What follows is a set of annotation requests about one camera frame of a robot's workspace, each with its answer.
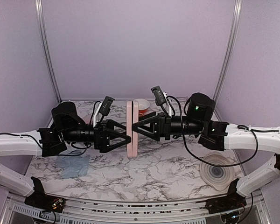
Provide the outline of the light blue cleaning cloth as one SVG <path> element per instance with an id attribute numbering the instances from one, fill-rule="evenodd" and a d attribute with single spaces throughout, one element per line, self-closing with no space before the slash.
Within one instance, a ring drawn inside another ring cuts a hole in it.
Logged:
<path id="1" fill-rule="evenodd" d="M 62 170 L 62 179 L 71 179 L 85 176 L 88 173 L 89 155 L 79 155 L 78 151 L 72 151 L 68 156 L 58 156 L 56 167 Z"/>

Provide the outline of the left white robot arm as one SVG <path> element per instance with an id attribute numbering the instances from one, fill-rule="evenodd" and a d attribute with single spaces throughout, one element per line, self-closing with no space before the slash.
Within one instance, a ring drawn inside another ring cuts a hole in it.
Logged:
<path id="1" fill-rule="evenodd" d="M 0 185 L 25 197 L 25 203 L 54 209 L 63 203 L 45 193 L 41 180 L 24 175 L 32 157 L 76 157 L 94 146 L 108 153 L 131 143 L 126 127 L 112 119 L 84 121 L 73 102 L 60 103 L 51 110 L 53 123 L 22 133 L 0 133 Z"/>

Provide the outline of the pink hard glasses case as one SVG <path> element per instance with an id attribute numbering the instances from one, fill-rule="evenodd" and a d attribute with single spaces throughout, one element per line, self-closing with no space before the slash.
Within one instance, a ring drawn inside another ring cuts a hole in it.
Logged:
<path id="1" fill-rule="evenodd" d="M 129 159 L 138 156 L 138 133 L 133 130 L 133 124 L 139 121 L 139 104 L 137 101 L 127 101 L 126 103 L 126 134 L 131 138 L 127 144 L 127 157 Z"/>

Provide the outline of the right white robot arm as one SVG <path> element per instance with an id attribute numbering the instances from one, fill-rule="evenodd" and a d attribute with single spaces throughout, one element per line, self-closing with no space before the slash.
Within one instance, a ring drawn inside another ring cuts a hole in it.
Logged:
<path id="1" fill-rule="evenodd" d="M 180 114 L 152 112 L 134 123 L 132 130 L 151 139 L 169 140 L 172 135 L 194 135 L 198 143 L 209 150 L 247 149 L 273 152 L 273 157 L 249 175 L 237 178 L 222 197 L 208 199 L 210 214 L 238 209 L 246 205 L 245 198 L 253 191 L 280 177 L 280 126 L 276 128 L 249 127 L 228 122 L 212 121 L 216 102 L 202 93 L 194 93 Z"/>

